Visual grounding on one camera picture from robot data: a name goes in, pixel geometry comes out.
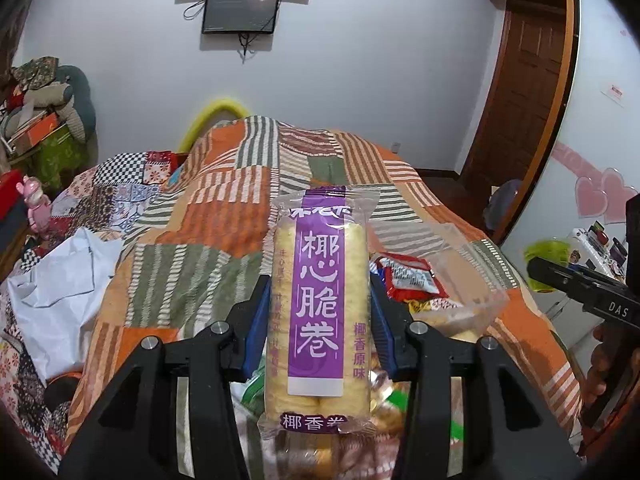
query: red box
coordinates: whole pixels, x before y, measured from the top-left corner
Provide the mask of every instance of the red box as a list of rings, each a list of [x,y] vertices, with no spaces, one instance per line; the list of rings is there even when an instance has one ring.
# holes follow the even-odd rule
[[[0,220],[9,212],[18,198],[20,193],[15,189],[15,185],[22,182],[22,172],[20,170],[11,170],[0,176]]]

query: wooden door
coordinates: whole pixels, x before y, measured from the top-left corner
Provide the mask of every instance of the wooden door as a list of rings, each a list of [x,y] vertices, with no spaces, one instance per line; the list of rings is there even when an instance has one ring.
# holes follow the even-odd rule
[[[484,114],[467,157],[465,187],[483,197],[491,186],[523,180],[549,115],[564,46],[564,14],[511,7]]]

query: pink figurine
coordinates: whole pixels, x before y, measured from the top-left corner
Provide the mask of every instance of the pink figurine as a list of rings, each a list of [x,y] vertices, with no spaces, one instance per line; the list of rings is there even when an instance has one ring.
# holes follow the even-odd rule
[[[24,196],[24,203],[29,208],[29,226],[34,233],[40,234],[46,240],[49,237],[47,231],[51,220],[51,200],[44,194],[42,184],[37,178],[25,175],[22,181],[24,184],[18,182],[15,189]]]

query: patchwork quilt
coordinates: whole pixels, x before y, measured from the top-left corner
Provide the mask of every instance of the patchwork quilt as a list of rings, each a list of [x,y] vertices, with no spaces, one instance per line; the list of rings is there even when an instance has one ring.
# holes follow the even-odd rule
[[[371,218],[379,222],[373,229],[376,250],[427,253],[442,240],[399,235],[402,226],[454,224],[507,290],[509,303],[487,333],[539,388],[562,427],[573,427],[581,406],[578,382],[520,276],[482,231],[443,206],[397,155],[353,134],[305,130],[261,116],[210,130],[176,171],[170,154],[152,153],[106,161],[78,176],[54,204],[59,238],[79,225],[124,238],[70,406],[54,416],[36,402],[40,412],[26,414],[18,392],[24,389],[30,359],[24,350],[0,343],[0,399],[23,431],[33,431],[30,425],[40,421],[32,442],[37,448],[45,441],[47,451],[40,455],[54,455],[49,460],[53,469],[101,391],[145,335],[165,342],[193,336],[224,319],[233,304],[249,297],[258,276],[271,272],[273,200],[329,184],[380,190]],[[0,300],[10,316],[6,294]],[[19,330],[11,327],[19,341]],[[41,385],[31,386],[35,397],[42,394]],[[188,385],[179,383],[178,455],[181,471],[189,474],[187,398]],[[278,478],[285,444],[277,438],[261,441],[255,417],[241,406],[236,421],[252,478]],[[340,477],[389,478],[398,442],[396,434],[341,437]]]

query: metal screw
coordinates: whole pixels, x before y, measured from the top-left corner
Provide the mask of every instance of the metal screw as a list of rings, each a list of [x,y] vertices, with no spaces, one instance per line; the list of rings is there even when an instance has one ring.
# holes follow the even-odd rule
[[[209,328],[214,334],[223,334],[229,330],[229,323],[226,321],[214,321]]]
[[[487,350],[495,350],[498,348],[498,342],[495,337],[491,337],[487,335],[480,340],[480,344],[485,347]]]
[[[429,326],[423,321],[414,321],[409,325],[409,330],[414,334],[426,334]]]
[[[152,350],[158,345],[159,342],[160,340],[156,336],[148,335],[140,342],[140,346],[142,346],[142,348],[144,348],[145,350]]]

